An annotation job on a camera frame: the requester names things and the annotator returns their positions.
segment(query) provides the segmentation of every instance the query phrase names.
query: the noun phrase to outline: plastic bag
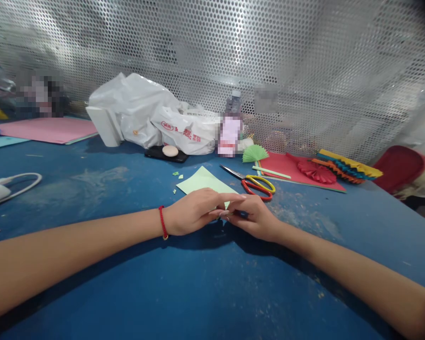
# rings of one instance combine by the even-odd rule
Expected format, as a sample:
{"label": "plastic bag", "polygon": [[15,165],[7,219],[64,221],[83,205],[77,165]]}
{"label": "plastic bag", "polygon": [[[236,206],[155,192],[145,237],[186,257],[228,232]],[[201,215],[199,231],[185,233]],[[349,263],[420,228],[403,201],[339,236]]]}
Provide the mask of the plastic bag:
{"label": "plastic bag", "polygon": [[120,73],[99,87],[89,106],[106,109],[122,138],[146,149],[166,144],[190,155],[214,151],[220,118],[200,106],[189,108],[164,86],[136,73]]}
{"label": "plastic bag", "polygon": [[90,96],[89,105],[106,109],[122,137],[145,149],[162,145],[162,134],[150,122],[158,108],[176,108],[179,101],[164,86],[136,73],[120,73]]}
{"label": "plastic bag", "polygon": [[162,107],[151,122],[162,133],[165,145],[173,145],[186,154],[204,155],[214,151],[219,117],[182,115],[178,110]]}

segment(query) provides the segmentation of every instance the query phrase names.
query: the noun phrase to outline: white charger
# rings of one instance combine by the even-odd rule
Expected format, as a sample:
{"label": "white charger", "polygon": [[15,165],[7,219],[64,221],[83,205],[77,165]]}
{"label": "white charger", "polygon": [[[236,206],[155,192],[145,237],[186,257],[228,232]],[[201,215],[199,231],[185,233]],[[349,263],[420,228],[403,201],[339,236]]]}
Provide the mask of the white charger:
{"label": "white charger", "polygon": [[[11,190],[9,190],[6,186],[4,186],[4,184],[7,184],[9,182],[11,182],[13,179],[17,178],[17,177],[23,177],[23,176],[36,176],[36,180],[30,184],[29,186],[27,186],[26,188],[17,191],[16,193],[11,194]],[[19,174],[19,175],[15,175],[15,176],[11,176],[11,177],[6,177],[6,178],[0,178],[0,203],[5,202],[13,197],[16,197],[17,195],[20,195],[22,193],[24,193],[27,190],[30,190],[31,188],[33,188],[36,184],[38,184],[39,182],[41,182],[41,179],[43,177],[36,172],[28,172],[28,173],[23,173],[23,174]]]}

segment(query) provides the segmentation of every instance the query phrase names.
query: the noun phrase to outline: forearm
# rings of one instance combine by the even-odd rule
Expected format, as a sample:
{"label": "forearm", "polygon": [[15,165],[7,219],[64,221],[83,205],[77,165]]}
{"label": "forearm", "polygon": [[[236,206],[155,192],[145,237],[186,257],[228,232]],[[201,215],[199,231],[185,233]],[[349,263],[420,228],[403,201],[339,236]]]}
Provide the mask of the forearm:
{"label": "forearm", "polygon": [[162,236],[157,209],[70,224],[0,242],[0,315],[74,273]]}
{"label": "forearm", "polygon": [[290,248],[363,300],[408,339],[425,339],[425,288],[349,249],[284,224]]}

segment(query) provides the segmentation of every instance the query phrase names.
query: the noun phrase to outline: red paper fan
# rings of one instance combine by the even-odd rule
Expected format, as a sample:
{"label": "red paper fan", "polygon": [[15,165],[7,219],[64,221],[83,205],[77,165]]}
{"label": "red paper fan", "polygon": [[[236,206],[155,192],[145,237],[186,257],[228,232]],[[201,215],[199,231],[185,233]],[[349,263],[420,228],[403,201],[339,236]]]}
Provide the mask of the red paper fan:
{"label": "red paper fan", "polygon": [[323,184],[333,184],[337,182],[337,177],[327,167],[312,161],[300,161],[297,168],[307,177]]}

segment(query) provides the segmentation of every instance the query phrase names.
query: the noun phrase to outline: hand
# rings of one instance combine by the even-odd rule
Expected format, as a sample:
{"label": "hand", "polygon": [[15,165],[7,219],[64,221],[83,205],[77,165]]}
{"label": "hand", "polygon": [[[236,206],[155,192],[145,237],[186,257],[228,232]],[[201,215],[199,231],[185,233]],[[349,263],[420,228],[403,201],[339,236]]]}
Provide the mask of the hand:
{"label": "hand", "polygon": [[[260,196],[244,196],[247,196],[244,201],[231,202],[228,211],[221,213],[221,217],[256,238],[277,242],[282,223],[269,211]],[[247,219],[239,216],[238,211],[248,213]]]}
{"label": "hand", "polygon": [[225,202],[245,199],[246,195],[219,194],[210,188],[193,191],[163,209],[167,232],[180,236],[197,231],[219,217],[225,210]]}

